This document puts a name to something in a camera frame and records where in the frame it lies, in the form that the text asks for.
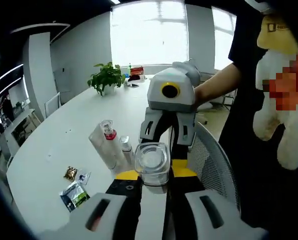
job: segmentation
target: office chair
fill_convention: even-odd
[[[237,185],[227,155],[200,122],[195,123],[195,133],[188,167],[197,173],[206,189],[216,190],[240,209]]]
[[[54,97],[45,103],[45,116],[48,118],[52,113],[54,113],[61,106],[60,93],[58,92]]]

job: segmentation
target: phone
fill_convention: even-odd
[[[129,85],[129,87],[131,87],[131,88],[137,88],[139,85],[137,85],[137,84],[131,84],[131,85]]]

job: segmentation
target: bright window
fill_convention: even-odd
[[[111,52],[122,67],[169,65],[188,60],[188,31],[182,0],[142,0],[113,7]]]
[[[233,40],[236,16],[215,7],[212,7],[212,14],[215,36],[214,68],[222,70],[232,63],[228,55]]]

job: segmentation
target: white pot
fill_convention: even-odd
[[[114,90],[115,90],[115,84],[112,84],[111,86],[106,85],[103,89],[103,95],[113,94]]]

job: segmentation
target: ceiling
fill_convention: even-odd
[[[234,12],[237,3],[244,0],[186,0],[188,4],[218,6]],[[132,2],[120,0],[121,3]],[[0,0],[0,36],[11,30],[41,23],[65,23],[74,27],[90,18],[105,13],[114,6],[110,0]]]

